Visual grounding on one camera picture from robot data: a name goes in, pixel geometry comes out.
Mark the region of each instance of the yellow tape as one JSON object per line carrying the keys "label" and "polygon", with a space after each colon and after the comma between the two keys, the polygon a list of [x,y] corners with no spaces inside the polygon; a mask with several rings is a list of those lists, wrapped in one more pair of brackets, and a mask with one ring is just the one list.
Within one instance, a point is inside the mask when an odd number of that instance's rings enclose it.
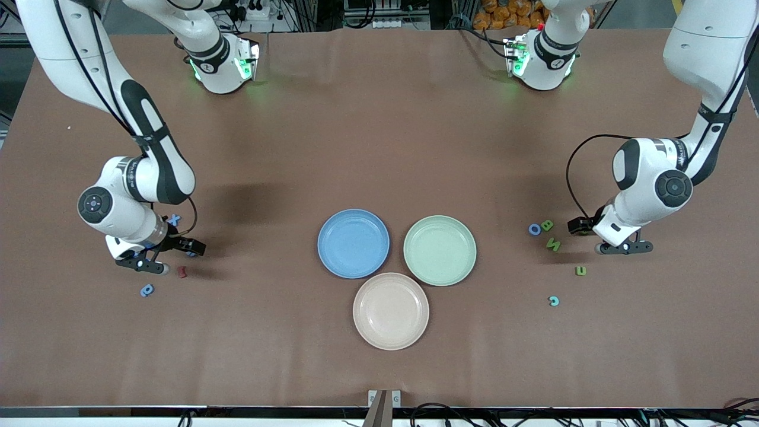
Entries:
{"label": "yellow tape", "polygon": [[675,14],[679,15],[682,10],[682,0],[672,0],[672,7],[675,9]]}

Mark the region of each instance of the plate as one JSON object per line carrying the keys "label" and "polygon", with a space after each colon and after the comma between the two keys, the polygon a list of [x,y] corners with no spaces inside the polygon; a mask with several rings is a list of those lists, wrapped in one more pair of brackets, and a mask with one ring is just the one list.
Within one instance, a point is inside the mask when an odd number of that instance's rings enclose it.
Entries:
{"label": "plate", "polygon": [[427,329],[430,303],[422,287],[400,273],[367,280],[353,301],[358,333],[382,350],[400,350],[415,343]]}
{"label": "plate", "polygon": [[377,215],[347,209],[324,223],[317,250],[327,270],[345,279],[360,279],[382,267],[390,252],[390,234]]}
{"label": "plate", "polygon": [[451,217],[427,217],[408,230],[403,242],[408,269],[422,282],[451,286],[474,268],[477,245],[469,229]]}

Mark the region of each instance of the brown table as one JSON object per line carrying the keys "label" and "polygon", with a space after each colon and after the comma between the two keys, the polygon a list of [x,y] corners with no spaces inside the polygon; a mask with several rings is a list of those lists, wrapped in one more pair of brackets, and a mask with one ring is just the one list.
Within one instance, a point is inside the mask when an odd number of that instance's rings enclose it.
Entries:
{"label": "brown table", "polygon": [[[565,230],[578,212],[564,166],[580,141],[690,129],[699,95],[664,68],[666,36],[591,31],[575,73],[540,93],[453,31],[277,34],[260,81],[226,96],[194,81],[170,36],[114,37],[197,174],[192,236],[206,256],[160,258],[187,265],[184,280],[116,267],[78,218],[102,164],[137,147],[35,66],[0,152],[0,404],[361,405],[384,387],[407,405],[722,406],[755,395],[759,122],[747,97],[713,176],[645,228],[654,253],[601,257],[597,238]],[[576,159],[588,210],[616,194],[620,143],[593,142]],[[422,217],[456,217],[477,239],[469,278],[424,286],[430,323],[406,350],[361,339],[351,305],[363,280],[334,277],[317,257],[323,221],[349,207],[389,227],[380,272],[408,274],[402,242]],[[159,209],[189,224],[187,207]],[[545,219],[556,227],[527,234]],[[559,253],[545,248],[551,236]],[[146,283],[156,293],[140,298]]]}

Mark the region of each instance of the plate rim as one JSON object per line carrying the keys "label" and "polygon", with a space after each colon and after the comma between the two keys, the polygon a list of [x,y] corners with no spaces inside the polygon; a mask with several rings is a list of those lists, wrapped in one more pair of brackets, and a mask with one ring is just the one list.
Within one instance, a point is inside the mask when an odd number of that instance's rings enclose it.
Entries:
{"label": "plate rim", "polygon": [[[347,275],[347,274],[340,274],[340,273],[338,273],[337,271],[335,271],[333,268],[330,267],[329,263],[327,263],[326,261],[324,261],[324,255],[322,254],[322,244],[324,242],[323,235],[324,235],[325,228],[327,227],[327,225],[329,224],[329,222],[332,221],[332,220],[334,220],[337,216],[346,215],[347,213],[350,213],[350,212],[357,212],[357,213],[361,213],[361,214],[369,214],[370,217],[372,217],[373,219],[375,219],[378,222],[378,224],[380,224],[382,226],[380,232],[383,234],[384,239],[387,241],[387,244],[385,245],[385,247],[386,247],[385,248],[385,254],[382,257],[381,262],[374,269],[372,269],[372,271],[370,271],[369,273],[366,273],[366,274],[361,274],[360,276]],[[335,212],[332,216],[330,216],[327,219],[327,221],[324,221],[324,224],[322,224],[322,227],[319,229],[319,235],[317,236],[317,254],[319,255],[319,260],[322,261],[322,265],[330,273],[336,275],[337,277],[341,277],[343,279],[361,279],[363,277],[370,276],[375,271],[379,270],[382,267],[382,265],[385,264],[385,261],[387,261],[387,257],[390,254],[390,245],[391,245],[391,242],[390,242],[390,231],[387,229],[387,225],[385,225],[385,222],[382,221],[382,219],[379,216],[377,216],[374,212],[371,212],[371,211],[366,210],[366,209],[360,209],[359,207],[350,207],[348,209],[343,209],[343,210],[340,210],[339,212]]]}
{"label": "plate rim", "polygon": [[[419,296],[422,297],[422,299],[424,300],[424,303],[422,304],[422,306],[423,306],[423,308],[426,307],[426,309],[424,310],[425,311],[424,324],[423,324],[423,327],[421,328],[421,332],[419,333],[419,335],[417,337],[415,337],[413,340],[411,340],[411,342],[405,344],[404,346],[400,346],[400,347],[397,347],[397,348],[396,347],[391,348],[391,347],[386,347],[386,346],[383,347],[383,346],[380,346],[379,344],[377,344],[376,341],[373,342],[372,340],[370,340],[364,334],[364,332],[362,332],[361,328],[358,326],[358,321],[357,321],[357,315],[360,314],[359,311],[360,311],[360,307],[361,307],[359,296],[361,296],[362,294],[365,295],[366,292],[367,292],[365,289],[368,286],[370,286],[371,284],[373,284],[373,282],[376,282],[376,281],[379,281],[381,279],[384,279],[385,277],[400,277],[400,278],[402,278],[414,290],[414,293],[416,293],[416,294],[418,294]],[[407,276],[405,274],[397,273],[395,271],[389,271],[389,272],[386,272],[386,273],[377,274],[376,276],[372,276],[369,279],[367,279],[367,281],[364,282],[364,284],[362,284],[361,287],[358,289],[358,292],[356,292],[356,296],[353,298],[353,310],[352,311],[353,311],[353,325],[356,327],[356,331],[358,331],[358,334],[361,336],[361,338],[363,338],[364,341],[366,341],[369,345],[371,345],[371,346],[373,346],[373,347],[375,347],[377,349],[385,350],[385,351],[403,350],[403,349],[406,349],[406,348],[414,345],[417,341],[419,341],[420,338],[422,338],[422,336],[424,335],[424,332],[427,330],[427,326],[430,324],[430,300],[427,298],[427,294],[424,292],[424,289],[422,288],[422,286],[419,283],[417,283],[416,280],[414,280],[413,277],[409,277],[409,276]]]}
{"label": "plate rim", "polygon": [[[465,238],[467,240],[471,241],[471,243],[472,243],[472,248],[473,249],[472,249],[472,252],[471,252],[471,255],[472,255],[471,265],[466,270],[466,273],[463,274],[463,276],[460,279],[456,280],[453,283],[449,283],[449,282],[431,283],[430,281],[425,280],[423,277],[420,277],[419,274],[417,274],[417,272],[414,271],[414,269],[412,269],[411,265],[409,265],[409,263],[408,263],[408,252],[409,252],[409,246],[411,245],[411,242],[409,241],[409,238],[412,236],[412,232],[414,231],[414,228],[416,228],[417,226],[419,226],[419,224],[421,224],[421,223],[430,222],[430,221],[435,220],[435,219],[442,219],[442,220],[446,220],[446,221],[453,221],[454,223],[459,224],[461,227],[463,227],[467,231],[467,235],[465,236]],[[406,267],[409,269],[409,271],[411,272],[411,274],[413,274],[417,279],[419,279],[420,282],[426,283],[426,284],[431,285],[431,286],[441,286],[441,287],[453,286],[456,283],[460,283],[461,281],[463,281],[464,279],[466,279],[469,276],[469,274],[471,274],[472,270],[474,269],[474,265],[477,263],[477,241],[475,240],[474,234],[472,234],[472,231],[462,221],[457,220],[454,217],[449,217],[448,215],[430,215],[428,217],[424,217],[424,218],[418,220],[416,223],[414,223],[414,225],[411,226],[410,229],[408,229],[408,232],[406,233],[406,237],[403,238],[403,261],[406,263]]]}

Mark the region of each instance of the pile of orange objects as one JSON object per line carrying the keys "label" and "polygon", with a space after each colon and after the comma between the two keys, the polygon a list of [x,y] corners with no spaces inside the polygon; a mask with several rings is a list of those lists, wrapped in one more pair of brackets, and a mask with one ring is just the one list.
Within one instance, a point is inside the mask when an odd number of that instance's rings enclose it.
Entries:
{"label": "pile of orange objects", "polygon": [[[527,28],[538,28],[546,22],[551,11],[543,6],[541,0],[480,0],[482,8],[472,20],[475,30],[500,30],[502,28],[521,25]],[[594,10],[588,8],[591,22]]]}

